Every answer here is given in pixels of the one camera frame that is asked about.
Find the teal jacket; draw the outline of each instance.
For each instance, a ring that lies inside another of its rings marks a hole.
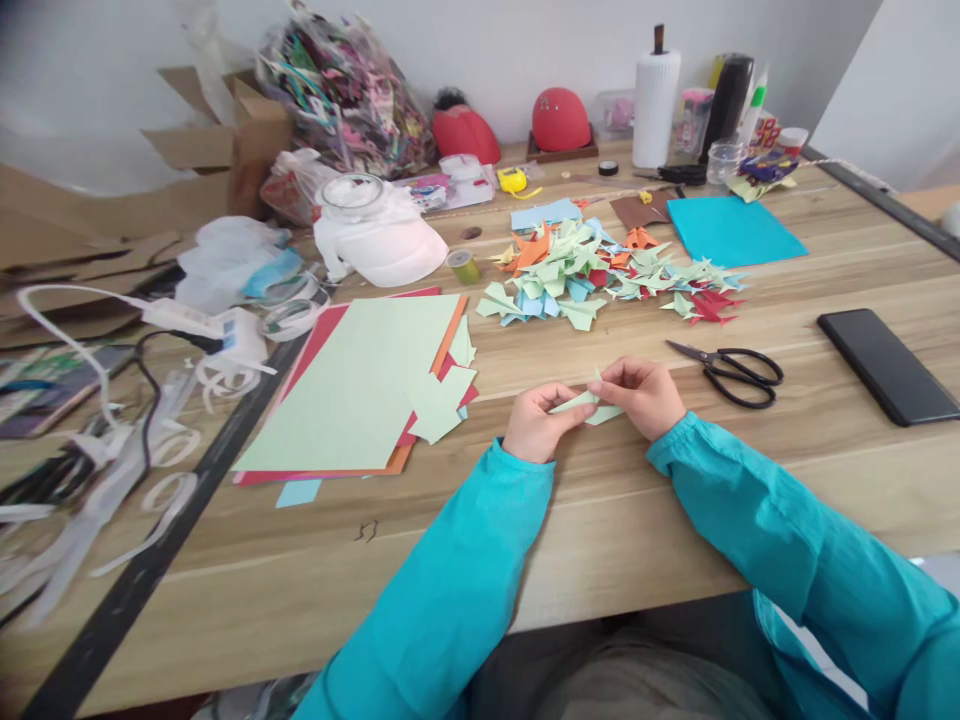
[[[647,458],[694,526],[753,585],[789,717],[960,717],[956,598],[786,470],[687,413]],[[294,720],[463,716],[461,694],[506,633],[554,464],[484,453],[330,661]],[[825,677],[773,608],[808,627],[866,691]]]

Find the white wall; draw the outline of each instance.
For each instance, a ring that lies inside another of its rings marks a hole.
[[[503,142],[525,139],[536,96],[551,85],[580,94],[633,84],[637,56],[666,24],[683,55],[681,86],[703,85],[712,57],[741,51],[771,63],[767,107],[812,128],[880,0],[311,0],[328,16],[370,20],[424,96],[466,91]],[[286,17],[280,0],[218,3],[226,38],[255,48]],[[165,2],[20,0],[4,18],[0,161],[105,193],[169,180],[139,128],[191,113],[153,73],[190,62]],[[43,153],[56,147],[58,160]],[[91,155],[87,149],[97,153]]]
[[[884,0],[811,144],[898,190],[960,183],[960,3]]]

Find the black bottle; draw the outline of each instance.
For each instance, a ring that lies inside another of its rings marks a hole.
[[[740,122],[743,103],[747,99],[752,74],[753,58],[748,55],[731,55],[723,64],[717,80],[717,90],[713,95],[707,130],[703,135],[701,165],[707,164],[707,151],[715,141],[737,134],[737,124]]]

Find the green thread spool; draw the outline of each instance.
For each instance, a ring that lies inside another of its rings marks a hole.
[[[464,285],[472,285],[480,280],[480,268],[469,250],[454,250],[447,255],[447,266]]]

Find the hand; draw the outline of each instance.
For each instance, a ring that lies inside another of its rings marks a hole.
[[[622,357],[600,377],[602,383],[588,385],[590,392],[621,408],[650,442],[666,435],[687,414],[666,365]]]
[[[596,405],[585,403],[556,415],[549,414],[550,410],[579,394],[563,383],[549,383],[517,395],[503,438],[503,449],[526,462],[542,464],[553,460],[563,434],[597,411]]]

